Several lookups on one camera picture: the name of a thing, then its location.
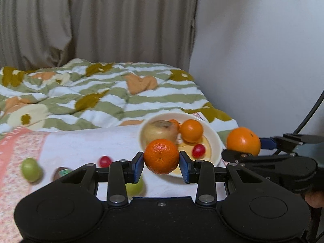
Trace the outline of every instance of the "green sticker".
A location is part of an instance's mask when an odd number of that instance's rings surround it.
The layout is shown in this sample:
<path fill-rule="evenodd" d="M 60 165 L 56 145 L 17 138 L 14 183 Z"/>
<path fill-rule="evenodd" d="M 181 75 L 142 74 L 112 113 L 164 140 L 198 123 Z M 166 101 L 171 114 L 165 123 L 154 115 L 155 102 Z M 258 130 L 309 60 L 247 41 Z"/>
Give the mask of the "green sticker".
<path fill-rule="evenodd" d="M 67 175 L 71 172 L 72 172 L 72 170 L 70 170 L 70 169 L 61 170 L 61 171 L 59 171 L 59 177 L 61 178 L 62 176 Z"/>

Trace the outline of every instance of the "tangerine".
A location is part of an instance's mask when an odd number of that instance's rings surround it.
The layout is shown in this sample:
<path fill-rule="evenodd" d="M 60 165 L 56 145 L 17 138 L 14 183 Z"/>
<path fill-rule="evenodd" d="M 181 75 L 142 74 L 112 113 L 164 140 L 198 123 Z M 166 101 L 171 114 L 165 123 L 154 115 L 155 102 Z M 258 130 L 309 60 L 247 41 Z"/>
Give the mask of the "tangerine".
<path fill-rule="evenodd" d="M 257 156 L 261 149 L 261 141 L 250 129 L 239 127 L 232 130 L 227 136 L 226 147 L 229 150 L 251 153 L 253 156 Z"/>
<path fill-rule="evenodd" d="M 169 174 L 179 164 L 179 151 L 170 140 L 157 139 L 150 142 L 144 151 L 144 162 L 156 174 Z"/>
<path fill-rule="evenodd" d="M 169 120 L 169 122 L 172 122 L 174 125 L 176 125 L 178 128 L 178 131 L 180 130 L 180 124 L 176 119 L 171 119 L 171 120 Z"/>
<path fill-rule="evenodd" d="M 195 119 L 186 120 L 180 128 L 181 137 L 188 143 L 198 143 L 204 133 L 203 126 Z"/>

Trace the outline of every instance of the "curtain fold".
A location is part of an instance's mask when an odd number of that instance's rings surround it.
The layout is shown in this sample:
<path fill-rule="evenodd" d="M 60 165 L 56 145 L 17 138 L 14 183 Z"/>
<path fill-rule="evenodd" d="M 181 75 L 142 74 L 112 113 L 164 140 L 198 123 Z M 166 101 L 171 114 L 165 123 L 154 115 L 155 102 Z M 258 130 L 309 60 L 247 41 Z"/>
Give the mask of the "curtain fold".
<path fill-rule="evenodd" d="M 0 0 L 0 65 L 22 70 L 68 61 L 69 0 Z"/>
<path fill-rule="evenodd" d="M 71 0 L 73 54 L 188 70 L 197 0 Z"/>

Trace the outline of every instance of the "bowl rim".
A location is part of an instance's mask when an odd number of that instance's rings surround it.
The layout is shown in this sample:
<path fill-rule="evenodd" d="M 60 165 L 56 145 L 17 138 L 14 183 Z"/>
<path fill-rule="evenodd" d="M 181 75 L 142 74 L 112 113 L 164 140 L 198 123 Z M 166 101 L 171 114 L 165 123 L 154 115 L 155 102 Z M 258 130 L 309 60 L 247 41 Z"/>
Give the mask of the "bowl rim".
<path fill-rule="evenodd" d="M 143 147 L 142 147 L 142 143 L 141 143 L 141 132 L 142 132 L 142 129 L 144 128 L 144 126 L 151 120 L 151 119 L 154 119 L 155 117 L 157 116 L 161 116 L 161 115 L 165 115 L 165 114 L 180 114 L 180 115 L 185 115 L 186 117 L 191 118 L 191 119 L 194 119 L 194 120 L 197 120 L 199 121 L 200 123 L 202 123 L 205 127 L 209 128 L 215 135 L 216 139 L 218 140 L 218 145 L 219 145 L 219 150 L 220 150 L 220 155 L 219 155 L 219 158 L 215 161 L 215 162 L 212 162 L 214 164 L 214 166 L 217 166 L 221 159 L 222 159 L 222 150 L 223 150 L 223 146 L 222 146 L 222 140 L 221 138 L 219 137 L 218 133 L 210 126 L 210 123 L 209 122 L 206 122 L 204 120 L 201 120 L 199 118 L 197 118 L 196 116 L 192 115 L 192 114 L 188 114 L 188 113 L 185 113 L 185 112 L 164 112 L 164 113 L 159 113 L 159 114 L 155 114 L 147 119 L 145 119 L 141 125 L 140 125 L 140 128 L 138 130 L 138 143 L 139 143 L 139 146 L 141 148 L 141 150 L 143 150 Z M 173 176 L 173 177 L 178 177 L 178 178 L 182 178 L 182 174 L 175 174 L 173 172 L 167 174 L 169 176 Z"/>

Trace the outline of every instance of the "small red fruit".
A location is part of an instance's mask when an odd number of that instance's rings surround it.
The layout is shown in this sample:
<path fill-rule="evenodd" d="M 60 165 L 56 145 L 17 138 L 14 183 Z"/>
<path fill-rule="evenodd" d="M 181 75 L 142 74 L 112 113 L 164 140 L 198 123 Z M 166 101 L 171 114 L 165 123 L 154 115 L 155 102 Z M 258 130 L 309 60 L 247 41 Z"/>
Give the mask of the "small red fruit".
<path fill-rule="evenodd" d="M 206 148 L 202 144 L 197 144 L 193 149 L 192 149 L 192 156 L 195 159 L 202 158 L 205 155 Z"/>
<path fill-rule="evenodd" d="M 99 160 L 100 167 L 108 167 L 112 163 L 112 160 L 108 156 L 103 156 Z"/>

